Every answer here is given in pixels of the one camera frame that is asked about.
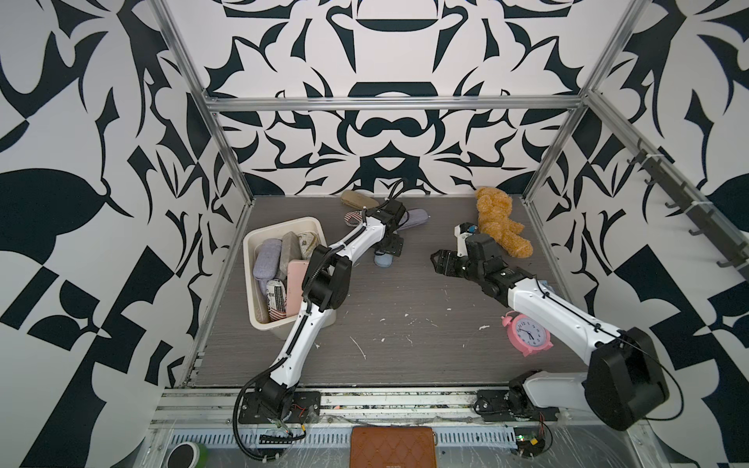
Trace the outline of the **pink case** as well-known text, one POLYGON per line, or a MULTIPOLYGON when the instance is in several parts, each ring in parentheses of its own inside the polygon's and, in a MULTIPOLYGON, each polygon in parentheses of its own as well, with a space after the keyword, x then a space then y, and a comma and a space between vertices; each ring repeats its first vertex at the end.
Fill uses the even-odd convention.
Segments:
POLYGON ((287 274, 287 296, 286 316, 293 317, 300 313, 302 308, 302 282, 309 265, 308 261, 291 261, 288 265, 287 274))

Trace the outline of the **purple case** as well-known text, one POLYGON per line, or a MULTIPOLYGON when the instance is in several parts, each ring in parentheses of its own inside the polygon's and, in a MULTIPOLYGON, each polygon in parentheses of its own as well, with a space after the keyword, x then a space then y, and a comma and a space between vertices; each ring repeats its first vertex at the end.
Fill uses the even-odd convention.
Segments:
POLYGON ((423 209, 407 210, 403 222, 401 222, 399 229, 406 230, 421 226, 429 221, 429 214, 423 209))

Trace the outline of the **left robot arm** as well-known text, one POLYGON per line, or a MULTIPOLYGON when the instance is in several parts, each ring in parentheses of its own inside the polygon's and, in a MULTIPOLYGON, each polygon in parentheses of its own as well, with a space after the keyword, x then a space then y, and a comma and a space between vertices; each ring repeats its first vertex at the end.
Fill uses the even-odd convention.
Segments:
POLYGON ((391 198, 362 212, 362 222, 337 243, 318 246, 302 280, 302 305, 282 351, 274 363, 257 376, 254 394, 259 405, 278 419, 291 411, 302 368, 321 329, 346 300, 353 265, 373 249, 398 257, 403 238, 398 234, 407 209, 391 198))

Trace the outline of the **purple case horizontal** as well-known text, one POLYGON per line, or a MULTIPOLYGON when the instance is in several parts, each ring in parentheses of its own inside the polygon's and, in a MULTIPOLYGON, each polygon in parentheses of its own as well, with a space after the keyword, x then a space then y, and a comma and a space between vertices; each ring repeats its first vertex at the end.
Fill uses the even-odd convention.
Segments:
POLYGON ((253 275, 256 280, 274 279, 279 270, 280 257, 283 243, 280 239, 266 239, 257 249, 257 257, 253 267, 253 275))

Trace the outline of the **cream plastic storage box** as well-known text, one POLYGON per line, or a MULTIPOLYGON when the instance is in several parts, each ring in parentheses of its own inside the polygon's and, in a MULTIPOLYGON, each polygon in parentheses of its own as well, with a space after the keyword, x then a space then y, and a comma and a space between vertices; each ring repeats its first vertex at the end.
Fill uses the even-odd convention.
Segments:
POLYGON ((326 237, 317 218, 306 216, 255 229, 243 239, 251 325, 286 339, 302 305, 308 259, 326 237))

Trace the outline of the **grey fabric case horizontal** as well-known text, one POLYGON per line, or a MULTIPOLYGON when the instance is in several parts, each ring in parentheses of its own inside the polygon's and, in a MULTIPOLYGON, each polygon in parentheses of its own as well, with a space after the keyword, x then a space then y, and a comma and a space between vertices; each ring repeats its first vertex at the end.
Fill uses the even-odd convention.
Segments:
POLYGON ((298 246, 298 234, 294 231, 287 232, 282 238, 281 253, 279 257, 279 277, 285 279, 288 276, 291 261, 300 261, 300 247, 298 246))

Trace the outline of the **map print glasses case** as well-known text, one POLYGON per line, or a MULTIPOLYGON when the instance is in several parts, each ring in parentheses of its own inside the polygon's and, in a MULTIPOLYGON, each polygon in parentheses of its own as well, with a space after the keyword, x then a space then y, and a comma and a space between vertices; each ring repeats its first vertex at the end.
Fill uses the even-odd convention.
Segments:
POLYGON ((300 255, 306 261, 310 259, 316 247, 320 244, 319 236, 314 231, 306 231, 298 234, 298 246, 300 255))

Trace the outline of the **newspaper flag case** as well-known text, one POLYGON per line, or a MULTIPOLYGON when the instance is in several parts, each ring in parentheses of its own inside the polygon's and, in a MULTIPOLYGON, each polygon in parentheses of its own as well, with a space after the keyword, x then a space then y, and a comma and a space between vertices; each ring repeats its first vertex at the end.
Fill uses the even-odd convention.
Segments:
POLYGON ((269 321, 276 322, 286 318, 286 287, 283 281, 269 280, 265 287, 269 321))

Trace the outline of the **newspaper print case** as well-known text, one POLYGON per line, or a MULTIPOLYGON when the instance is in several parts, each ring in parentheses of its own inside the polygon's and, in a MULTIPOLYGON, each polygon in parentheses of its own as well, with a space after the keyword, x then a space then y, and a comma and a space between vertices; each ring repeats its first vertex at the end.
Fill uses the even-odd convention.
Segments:
POLYGON ((349 212, 343 219, 347 226, 356 227, 365 221, 365 215, 362 212, 349 212))

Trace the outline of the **light blue case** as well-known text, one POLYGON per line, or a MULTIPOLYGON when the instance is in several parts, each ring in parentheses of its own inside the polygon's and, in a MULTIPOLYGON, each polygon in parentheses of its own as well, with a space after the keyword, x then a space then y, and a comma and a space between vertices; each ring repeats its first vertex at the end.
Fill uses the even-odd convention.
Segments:
POLYGON ((393 255, 390 255, 390 253, 376 253, 374 255, 374 262, 380 268, 389 268, 393 263, 393 255))

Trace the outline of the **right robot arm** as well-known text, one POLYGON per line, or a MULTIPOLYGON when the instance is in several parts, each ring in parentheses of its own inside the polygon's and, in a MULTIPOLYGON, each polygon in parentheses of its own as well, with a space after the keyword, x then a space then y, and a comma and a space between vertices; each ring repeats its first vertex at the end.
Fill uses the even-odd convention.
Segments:
POLYGON ((585 364, 585 372, 531 370, 513 379, 507 396, 513 415, 546 408, 589 411, 623 431, 669 400, 671 374, 645 331, 624 331, 563 300, 536 276, 508 264, 489 235, 460 233, 457 250, 440 250, 430 261, 436 273, 475 283, 508 308, 503 325, 524 356, 559 340, 585 364))

